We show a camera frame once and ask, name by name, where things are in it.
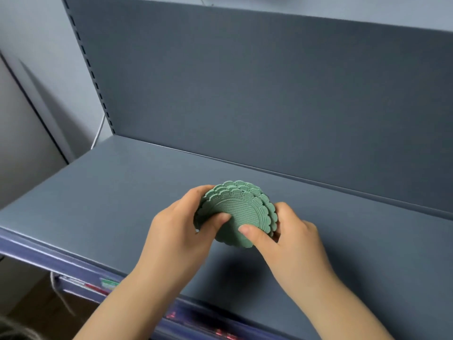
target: white wall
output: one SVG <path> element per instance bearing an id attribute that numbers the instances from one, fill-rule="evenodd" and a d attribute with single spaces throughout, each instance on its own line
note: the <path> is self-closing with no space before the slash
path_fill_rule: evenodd
<path id="1" fill-rule="evenodd" d="M 65 161 L 0 60 L 0 209 L 65 167 Z M 0 313 L 7 314 L 44 271 L 0 262 Z"/>
<path id="2" fill-rule="evenodd" d="M 453 30 L 453 0 L 166 1 Z M 0 50 L 68 160 L 86 152 L 103 113 L 61 0 L 0 0 Z"/>

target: person's left hand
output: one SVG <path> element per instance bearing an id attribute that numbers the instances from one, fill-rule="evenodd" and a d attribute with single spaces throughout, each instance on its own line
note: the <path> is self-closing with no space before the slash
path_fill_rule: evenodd
<path id="1" fill-rule="evenodd" d="M 220 227 L 230 219 L 218 213 L 197 232 L 193 217 L 201 197 L 213 185 L 192 188 L 180 200 L 159 212 L 151 223 L 148 237 L 134 271 L 162 293 L 176 297 L 197 273 Z"/>

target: floor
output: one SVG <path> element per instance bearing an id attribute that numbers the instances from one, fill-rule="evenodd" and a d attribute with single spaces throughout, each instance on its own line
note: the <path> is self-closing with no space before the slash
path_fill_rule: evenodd
<path id="1" fill-rule="evenodd" d="M 65 309 L 52 290 L 48 276 L 33 287 L 8 317 L 34 329 L 48 340 L 71 340 L 98 304 L 70 294 L 64 295 L 79 318 Z"/>

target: coaster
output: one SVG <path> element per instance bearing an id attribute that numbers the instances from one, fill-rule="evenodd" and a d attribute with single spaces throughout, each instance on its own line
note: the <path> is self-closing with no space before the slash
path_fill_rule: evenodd
<path id="1" fill-rule="evenodd" d="M 277 229 L 274 205 L 262 190 L 241 180 L 226 181 L 209 190 L 201 199 L 194 224 L 200 229 L 212 215 L 226 212 L 231 219 L 218 231 L 216 240 L 230 246 L 250 248 L 253 244 L 239 231 L 242 224 L 252 224 L 270 236 Z"/>

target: green label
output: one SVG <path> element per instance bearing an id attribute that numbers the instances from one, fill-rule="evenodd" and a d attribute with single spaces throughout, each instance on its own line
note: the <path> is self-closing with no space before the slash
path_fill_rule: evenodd
<path id="1" fill-rule="evenodd" d="M 113 281 L 113 280 L 110 280 L 110 279 L 101 278 L 101 286 L 104 289 L 113 290 L 115 287 L 118 286 L 118 284 L 119 283 L 117 283 L 116 281 Z"/>

